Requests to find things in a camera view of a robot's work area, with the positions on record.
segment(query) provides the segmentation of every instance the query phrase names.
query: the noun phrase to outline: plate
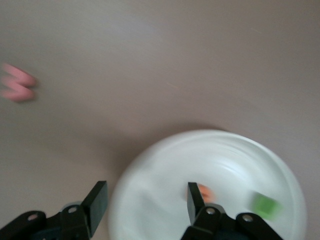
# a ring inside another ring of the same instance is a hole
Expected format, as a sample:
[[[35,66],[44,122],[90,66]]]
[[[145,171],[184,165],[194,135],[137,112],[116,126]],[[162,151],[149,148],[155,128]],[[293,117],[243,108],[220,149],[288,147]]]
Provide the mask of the plate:
[[[288,166],[263,145],[234,133],[196,130],[161,140],[124,172],[109,208],[111,240],[180,240],[190,225],[188,182],[210,188],[227,215],[251,212],[253,193],[281,208],[265,221],[284,239],[304,239],[306,204]]]

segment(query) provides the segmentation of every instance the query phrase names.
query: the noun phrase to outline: metal screw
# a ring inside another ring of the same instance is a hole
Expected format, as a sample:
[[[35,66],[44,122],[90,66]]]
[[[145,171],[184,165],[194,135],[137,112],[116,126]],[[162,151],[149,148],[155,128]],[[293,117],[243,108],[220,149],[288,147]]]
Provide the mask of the metal screw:
[[[215,214],[216,212],[215,209],[212,207],[208,207],[205,211],[207,214],[210,214],[210,215]]]
[[[32,215],[28,216],[28,221],[35,220],[36,218],[38,218],[38,214],[37,213],[32,214]]]
[[[72,214],[75,211],[77,211],[77,207],[76,206],[69,208],[68,213]]]
[[[252,218],[252,216],[245,214],[242,216],[243,220],[245,220],[246,222],[252,222],[254,219]]]

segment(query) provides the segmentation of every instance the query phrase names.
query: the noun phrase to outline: pink object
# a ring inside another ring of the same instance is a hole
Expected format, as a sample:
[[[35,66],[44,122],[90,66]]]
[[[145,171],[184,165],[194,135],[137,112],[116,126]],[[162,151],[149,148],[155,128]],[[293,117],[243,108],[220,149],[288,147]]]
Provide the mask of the pink object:
[[[3,70],[10,76],[2,77],[2,83],[10,88],[1,92],[1,96],[14,102],[23,102],[35,97],[35,93],[28,87],[36,85],[33,76],[7,63],[3,64]]]

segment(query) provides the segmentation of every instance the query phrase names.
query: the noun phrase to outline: green cube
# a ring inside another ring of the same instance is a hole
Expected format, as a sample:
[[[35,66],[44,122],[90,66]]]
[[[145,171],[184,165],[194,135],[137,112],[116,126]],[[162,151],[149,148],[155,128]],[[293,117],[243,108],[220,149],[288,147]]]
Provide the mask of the green cube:
[[[263,219],[272,220],[280,210],[280,204],[261,193],[256,192],[253,196],[251,210]]]

